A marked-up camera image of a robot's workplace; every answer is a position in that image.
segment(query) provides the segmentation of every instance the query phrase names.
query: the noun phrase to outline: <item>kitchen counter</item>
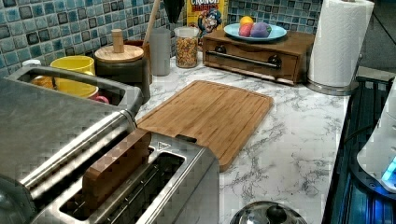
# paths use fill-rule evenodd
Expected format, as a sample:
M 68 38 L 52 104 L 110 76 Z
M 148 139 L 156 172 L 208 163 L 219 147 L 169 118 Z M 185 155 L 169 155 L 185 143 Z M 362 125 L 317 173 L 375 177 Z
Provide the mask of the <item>kitchen counter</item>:
M 181 69 L 171 59 L 171 74 L 153 77 L 151 99 L 140 119 L 194 80 L 208 80 L 274 98 L 274 105 L 230 168 L 220 174 L 220 224 L 242 207 L 275 201 L 295 209 L 308 223 L 321 222 L 332 179 L 347 96 L 317 93 L 202 65 Z

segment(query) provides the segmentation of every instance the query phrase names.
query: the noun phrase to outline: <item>tile backsplash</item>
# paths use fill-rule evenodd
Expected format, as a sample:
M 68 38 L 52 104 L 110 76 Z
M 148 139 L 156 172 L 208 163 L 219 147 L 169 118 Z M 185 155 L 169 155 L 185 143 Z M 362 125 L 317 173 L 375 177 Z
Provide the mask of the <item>tile backsplash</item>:
M 144 39 L 154 0 L 0 0 L 0 77 L 38 59 L 44 65 L 67 55 L 88 55 L 112 43 L 111 30 L 125 39 Z M 229 1 L 227 23 L 242 16 L 314 34 L 322 0 Z M 186 24 L 186 11 L 169 24 L 163 1 L 154 27 Z M 172 32 L 172 52 L 175 39 Z
M 28 59 L 44 65 L 68 55 L 88 55 L 112 43 L 111 30 L 124 39 L 144 39 L 154 0 L 0 0 L 0 77 Z M 154 27 L 173 30 L 163 1 Z

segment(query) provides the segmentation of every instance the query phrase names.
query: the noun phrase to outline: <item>purple plum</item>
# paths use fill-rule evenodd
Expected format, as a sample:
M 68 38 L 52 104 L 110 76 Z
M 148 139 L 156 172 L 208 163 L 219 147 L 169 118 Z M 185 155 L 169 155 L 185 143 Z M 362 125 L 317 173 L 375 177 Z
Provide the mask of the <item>purple plum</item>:
M 251 37 L 268 37 L 271 33 L 271 26 L 265 22 L 257 22 L 250 31 Z

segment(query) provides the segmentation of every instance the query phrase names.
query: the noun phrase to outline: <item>bamboo cutting board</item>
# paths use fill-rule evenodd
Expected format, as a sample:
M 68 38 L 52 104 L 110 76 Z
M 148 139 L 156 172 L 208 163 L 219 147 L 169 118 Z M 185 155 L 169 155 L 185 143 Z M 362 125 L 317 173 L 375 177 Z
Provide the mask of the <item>bamboo cutting board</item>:
M 197 139 L 219 159 L 224 172 L 262 119 L 273 99 L 253 91 L 194 81 L 137 121 L 140 129 Z

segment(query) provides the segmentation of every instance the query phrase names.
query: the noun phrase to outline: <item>cereal box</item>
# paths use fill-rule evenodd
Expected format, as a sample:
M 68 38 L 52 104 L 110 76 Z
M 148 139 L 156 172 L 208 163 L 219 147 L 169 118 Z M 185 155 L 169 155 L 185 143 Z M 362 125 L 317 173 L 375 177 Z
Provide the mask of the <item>cereal box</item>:
M 228 0 L 187 0 L 187 25 L 200 30 L 198 49 L 204 35 L 224 28 L 227 10 Z

